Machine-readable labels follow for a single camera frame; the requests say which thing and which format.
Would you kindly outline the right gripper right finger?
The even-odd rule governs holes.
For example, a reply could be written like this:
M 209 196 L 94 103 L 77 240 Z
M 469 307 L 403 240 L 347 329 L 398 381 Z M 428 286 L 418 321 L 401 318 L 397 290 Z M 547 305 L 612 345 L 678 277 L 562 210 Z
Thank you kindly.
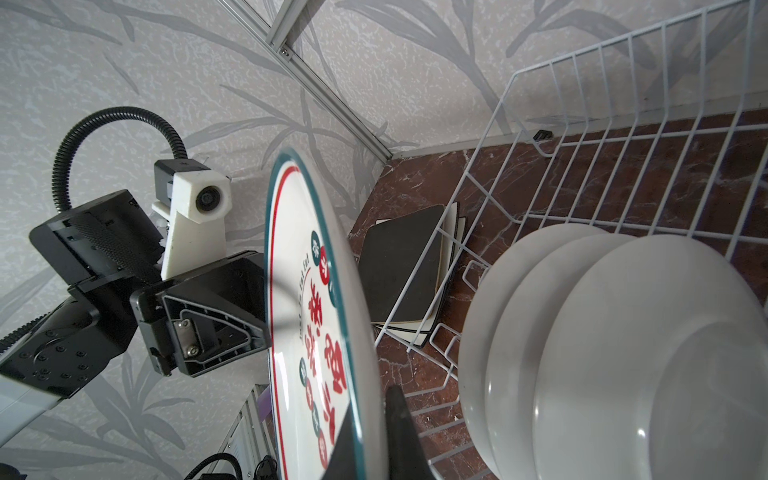
M 399 385 L 385 392 L 385 424 L 391 480 L 433 480 L 430 468 L 410 414 L 405 395 Z

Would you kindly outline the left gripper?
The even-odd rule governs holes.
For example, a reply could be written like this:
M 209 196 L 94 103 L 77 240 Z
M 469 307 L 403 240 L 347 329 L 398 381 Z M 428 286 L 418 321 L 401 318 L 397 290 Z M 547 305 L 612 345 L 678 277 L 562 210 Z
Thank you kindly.
M 269 348 L 264 255 L 245 251 L 142 286 L 129 303 L 150 363 L 168 377 L 198 377 Z

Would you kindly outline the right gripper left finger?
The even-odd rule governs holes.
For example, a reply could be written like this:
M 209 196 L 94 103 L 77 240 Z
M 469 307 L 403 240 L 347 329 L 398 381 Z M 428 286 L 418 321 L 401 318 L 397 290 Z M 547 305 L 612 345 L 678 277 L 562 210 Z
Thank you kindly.
M 356 480 L 357 462 L 351 419 L 344 419 L 323 480 Z

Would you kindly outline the black square plate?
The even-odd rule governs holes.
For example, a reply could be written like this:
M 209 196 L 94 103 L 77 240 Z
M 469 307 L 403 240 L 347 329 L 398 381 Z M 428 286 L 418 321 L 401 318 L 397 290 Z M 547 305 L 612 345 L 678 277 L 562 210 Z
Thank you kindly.
M 434 229 L 444 216 L 434 205 L 371 227 L 365 237 L 358 272 L 370 320 L 389 319 L 399 330 L 414 330 L 428 312 L 452 256 L 451 241 Z

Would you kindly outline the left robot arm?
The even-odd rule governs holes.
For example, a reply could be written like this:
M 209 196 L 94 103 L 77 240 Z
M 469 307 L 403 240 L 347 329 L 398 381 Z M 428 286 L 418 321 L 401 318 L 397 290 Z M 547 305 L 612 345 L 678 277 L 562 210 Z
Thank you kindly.
M 118 121 L 158 130 L 171 157 L 154 166 L 152 212 L 119 190 L 80 206 L 70 198 L 76 153 Z M 1 438 L 93 381 L 141 335 L 154 370 L 197 377 L 264 351 L 264 257 L 229 254 L 230 179 L 191 159 L 161 116 L 134 106 L 99 110 L 62 140 L 52 168 L 56 215 L 35 227 L 32 245 L 66 283 L 67 298 L 1 341 Z

